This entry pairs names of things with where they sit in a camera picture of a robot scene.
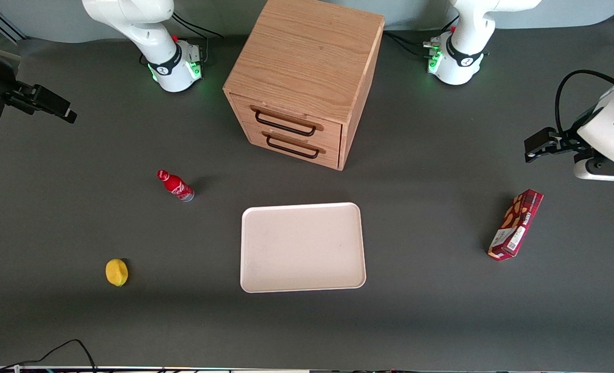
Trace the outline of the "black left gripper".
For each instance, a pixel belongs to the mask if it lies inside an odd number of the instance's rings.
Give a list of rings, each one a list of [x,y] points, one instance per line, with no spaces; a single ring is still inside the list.
[[[577,132],[577,127],[557,130],[545,127],[524,141],[527,164],[546,155],[562,155],[574,152],[579,157],[594,157],[595,150]]]

